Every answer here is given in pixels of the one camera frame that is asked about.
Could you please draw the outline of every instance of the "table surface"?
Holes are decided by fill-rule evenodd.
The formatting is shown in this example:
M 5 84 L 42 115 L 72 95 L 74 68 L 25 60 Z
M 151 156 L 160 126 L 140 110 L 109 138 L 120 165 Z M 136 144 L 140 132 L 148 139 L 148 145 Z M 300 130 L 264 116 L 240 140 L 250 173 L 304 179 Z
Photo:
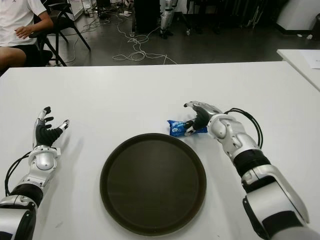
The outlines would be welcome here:
M 279 49 L 276 52 L 320 92 L 320 69 L 311 68 L 299 49 Z
M 41 109 L 51 106 L 56 126 L 70 119 L 54 144 L 62 156 L 40 205 L 33 240 L 145 240 L 119 226 L 104 209 L 102 167 L 128 138 L 167 134 L 167 120 L 193 118 L 195 112 L 183 108 L 193 100 L 223 111 L 238 107 L 258 120 L 264 154 L 304 200 L 310 226 L 320 232 L 320 128 L 313 124 L 320 122 L 320 94 L 287 62 L 11 68 L 0 78 L 2 179 L 13 161 L 30 151 Z M 257 139 L 251 122 L 236 114 Z M 241 179 L 220 143 L 208 134 L 181 140 L 203 163 L 206 198 L 187 226 L 161 239 L 259 240 L 242 206 Z M 24 161 L 11 176 L 10 189 L 27 170 Z

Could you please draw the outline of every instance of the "black shorts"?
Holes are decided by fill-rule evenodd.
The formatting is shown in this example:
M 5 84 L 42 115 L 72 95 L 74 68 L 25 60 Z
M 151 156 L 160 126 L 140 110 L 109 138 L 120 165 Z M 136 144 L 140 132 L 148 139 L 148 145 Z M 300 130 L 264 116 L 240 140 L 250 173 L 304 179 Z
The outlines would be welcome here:
M 41 66 L 41 56 L 40 52 L 36 45 L 30 44 L 30 45 L 17 45 L 12 46 L 11 48 L 14 49 L 21 49 L 24 54 L 26 55 L 25 67 L 40 67 Z

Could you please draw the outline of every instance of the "blue wrapper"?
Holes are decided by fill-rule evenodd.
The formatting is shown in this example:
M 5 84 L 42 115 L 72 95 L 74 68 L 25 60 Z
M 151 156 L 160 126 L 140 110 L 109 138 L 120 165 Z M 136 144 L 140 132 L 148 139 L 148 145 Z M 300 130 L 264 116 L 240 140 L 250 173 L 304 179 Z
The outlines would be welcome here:
M 187 129 L 185 128 L 186 121 L 173 121 L 168 120 L 168 123 L 170 124 L 170 136 L 173 137 L 182 137 L 185 135 L 185 132 Z M 195 134 L 197 133 L 207 133 L 207 127 L 204 127 L 200 130 L 197 130 Z

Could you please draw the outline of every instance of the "black cable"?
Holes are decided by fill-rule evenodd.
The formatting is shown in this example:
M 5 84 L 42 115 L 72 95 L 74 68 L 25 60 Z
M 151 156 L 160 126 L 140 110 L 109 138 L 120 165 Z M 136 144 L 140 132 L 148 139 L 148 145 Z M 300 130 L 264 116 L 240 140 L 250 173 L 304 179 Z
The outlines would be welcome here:
M 26 153 L 25 155 L 23 155 L 21 158 L 19 158 L 18 160 L 16 160 L 9 168 L 8 172 L 6 173 L 5 176 L 5 180 L 4 180 L 4 190 L 5 190 L 5 196 L 9 196 L 10 195 L 10 191 L 9 191 L 9 187 L 8 187 L 8 183 L 9 183 L 9 178 L 11 177 L 12 173 L 15 171 L 15 169 L 18 167 L 18 165 L 20 164 L 20 162 L 29 157 L 29 154 L 31 152 Z
M 258 135 L 258 146 L 260 149 L 262 149 L 263 143 L 264 143 L 264 135 L 262 133 L 261 127 L 258 123 L 258 121 L 248 112 L 240 109 L 240 108 L 231 108 L 229 111 L 226 111 L 224 114 L 228 114 L 228 113 L 240 113 L 242 115 L 244 115 L 245 117 L 247 117 L 254 125 L 257 135 Z

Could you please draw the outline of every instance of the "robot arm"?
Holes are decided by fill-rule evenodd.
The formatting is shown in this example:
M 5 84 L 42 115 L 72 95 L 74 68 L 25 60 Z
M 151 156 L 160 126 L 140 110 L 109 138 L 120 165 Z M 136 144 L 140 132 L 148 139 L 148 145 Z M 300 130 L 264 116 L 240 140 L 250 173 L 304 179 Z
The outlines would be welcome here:
M 307 227 L 309 215 L 303 201 L 240 122 L 207 103 L 192 101 L 184 106 L 197 112 L 186 136 L 207 126 L 231 159 L 247 193 L 244 209 L 261 238 L 297 240 L 302 239 L 300 234 L 304 239 L 320 240 L 320 235 Z
M 46 122 L 54 118 L 45 116 L 50 112 L 50 107 L 46 107 L 35 122 L 33 151 L 28 156 L 29 173 L 12 192 L 7 188 L 6 179 L 6 197 L 0 201 L 1 240 L 31 240 L 33 237 L 37 210 L 56 170 L 56 158 L 60 156 L 60 149 L 51 146 L 69 126 L 66 120 L 56 129 L 49 129 L 51 125 Z

